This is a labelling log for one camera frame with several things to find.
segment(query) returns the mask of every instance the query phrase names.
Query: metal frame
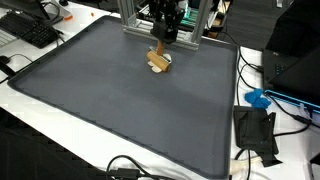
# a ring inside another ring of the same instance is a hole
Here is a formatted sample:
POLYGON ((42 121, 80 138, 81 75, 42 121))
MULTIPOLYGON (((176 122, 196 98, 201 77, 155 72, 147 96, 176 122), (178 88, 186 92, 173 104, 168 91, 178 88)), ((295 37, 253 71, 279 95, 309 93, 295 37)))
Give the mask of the metal frame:
MULTIPOLYGON (((155 39, 150 34, 153 24, 136 18, 133 0, 117 0, 120 8, 121 21, 124 32, 155 39)), ((208 21, 212 0, 202 0, 198 17, 192 33, 179 30, 178 39, 173 45, 191 50, 198 50, 203 30, 208 21)))

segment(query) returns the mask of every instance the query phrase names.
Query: table surface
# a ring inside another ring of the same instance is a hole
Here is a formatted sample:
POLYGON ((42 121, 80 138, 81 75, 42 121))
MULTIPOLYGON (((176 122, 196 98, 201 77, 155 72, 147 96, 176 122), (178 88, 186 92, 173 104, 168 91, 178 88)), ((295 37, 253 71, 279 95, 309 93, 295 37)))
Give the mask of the table surface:
MULTIPOLYGON (((72 13, 73 19, 62 21, 54 26, 56 29, 64 32, 64 39, 66 40, 73 37, 103 15, 120 17, 119 14, 111 14, 110 12, 71 2, 69 2, 69 6, 67 6, 66 9, 72 13)), ((5 13, 6 10, 0 9, 0 16, 5 13)), ((112 43, 106 42, 106 48, 108 45, 112 45, 112 43)), ((56 44, 52 43, 44 49, 37 49, 22 40, 17 40, 4 48, 0 48, 0 54, 5 56, 23 54, 32 60, 36 60, 55 47, 56 44)), ((261 52, 247 48, 241 48, 241 50, 247 61, 257 65, 261 64, 261 52)), ((15 71, 18 71, 28 63, 30 62, 23 57, 15 56, 8 65, 15 71)), ((243 76, 249 84, 255 87, 262 87, 262 77, 254 70, 246 68, 243 76)), ((0 80, 5 78, 5 74, 0 72, 0 80)), ((241 98, 249 91, 251 91, 251 89, 247 88, 244 83, 240 83, 239 92, 241 105, 249 106, 249 104, 241 98)), ((7 83, 0 85, 0 94, 0 107, 101 169, 106 169, 109 161, 113 157, 125 154, 138 160, 139 163, 146 166, 146 170, 152 174, 166 175, 176 179, 205 179, 166 158, 102 130, 97 126, 18 93, 11 89, 7 83)), ((280 104, 289 112, 299 114, 297 107, 285 103, 280 104)), ((294 121, 282 113, 275 105, 271 105, 267 111, 268 113, 277 113, 274 133, 295 131, 304 127, 303 124, 294 121)), ((235 144, 233 130, 232 133, 231 157, 234 157, 240 149, 235 144)), ((310 179, 307 164, 308 160, 320 151, 320 142, 317 140, 319 134, 319 130, 310 128, 308 131, 297 135, 277 137, 276 141, 280 153, 276 157, 283 161, 283 164, 269 168, 263 168, 262 164, 256 164, 252 167, 250 179, 310 179)), ((244 153, 241 158, 247 158, 246 153, 244 153)), ((116 161, 114 167, 118 166, 132 167, 126 160, 116 161)), ((234 179, 246 179, 246 175, 247 171, 244 170, 235 175, 234 179)))

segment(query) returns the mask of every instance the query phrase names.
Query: white table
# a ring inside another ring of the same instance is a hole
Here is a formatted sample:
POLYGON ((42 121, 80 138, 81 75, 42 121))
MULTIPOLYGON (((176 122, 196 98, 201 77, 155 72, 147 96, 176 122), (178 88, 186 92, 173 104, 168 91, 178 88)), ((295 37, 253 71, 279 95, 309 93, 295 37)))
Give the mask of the white table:
MULTIPOLYGON (((109 12, 71 2, 66 9, 72 12, 74 18, 70 21, 63 21, 55 25, 55 28, 65 33, 64 38, 66 40, 70 39, 99 17, 111 14, 109 12)), ((39 50, 18 40, 1 48, 0 54, 11 56, 19 53, 30 57, 32 60, 36 60, 55 47, 56 44, 53 43, 52 45, 39 50)), ((254 64, 261 64, 261 52, 242 48, 242 53, 247 61, 254 64)), ((17 71, 25 67, 28 63, 29 62, 23 57, 16 56, 9 63, 9 66, 17 71)), ((261 75, 257 74, 252 69, 246 68, 243 76, 251 85, 261 87, 261 75)), ((0 72, 0 80, 5 77, 6 76, 0 72)), ((240 84, 241 97, 249 91, 250 89, 243 83, 240 84)), ((64 113, 59 109, 22 95, 8 87, 6 83, 0 85, 0 94, 0 107, 94 166, 105 169, 108 162, 113 157, 125 154, 138 160, 141 164, 146 166, 147 171, 150 171, 152 174, 165 175, 176 179, 204 179, 192 171, 141 148, 136 144, 64 113)), ((241 105, 249 106, 243 98, 240 99, 241 105)), ((281 103, 281 105, 294 114, 299 113, 297 107, 284 103, 281 103)), ((275 133, 294 131, 304 126, 292 120, 274 105, 268 109, 268 112, 277 113, 275 133)), ((306 164, 312 155, 320 152, 320 141, 317 140, 318 138, 319 132, 312 129, 301 134, 276 138, 280 150, 277 158, 284 163, 269 168, 263 168, 261 164, 255 165, 252 167, 251 179, 309 179, 306 164)), ((231 157, 234 157, 239 151, 239 148, 235 145, 234 132, 232 135, 231 147, 231 157)), ((244 153, 241 157, 246 158, 247 153, 244 153)), ((132 167, 126 160, 116 161, 113 165, 114 167, 132 167)), ((234 179, 245 179, 246 174, 246 171, 240 172, 234 176, 234 179)))

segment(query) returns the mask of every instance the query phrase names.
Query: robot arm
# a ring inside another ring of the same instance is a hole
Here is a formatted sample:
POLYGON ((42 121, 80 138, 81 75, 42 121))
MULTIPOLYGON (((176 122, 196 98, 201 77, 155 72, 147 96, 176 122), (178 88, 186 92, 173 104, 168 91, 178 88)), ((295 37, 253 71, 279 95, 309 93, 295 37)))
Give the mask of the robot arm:
POLYGON ((151 34, 165 43, 173 43, 177 39, 178 25, 185 10, 178 6, 181 0, 149 0, 150 14, 155 18, 151 34))

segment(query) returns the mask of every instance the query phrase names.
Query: gray rubber mat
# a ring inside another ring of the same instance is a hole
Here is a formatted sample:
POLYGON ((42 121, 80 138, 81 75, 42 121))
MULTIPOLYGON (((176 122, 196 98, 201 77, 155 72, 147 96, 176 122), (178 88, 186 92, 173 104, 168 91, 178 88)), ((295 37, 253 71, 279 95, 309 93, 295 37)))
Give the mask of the gray rubber mat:
POLYGON ((237 48, 203 40, 167 46, 169 73, 146 53, 156 42, 103 17, 9 81, 39 99, 210 179, 229 174, 237 48))

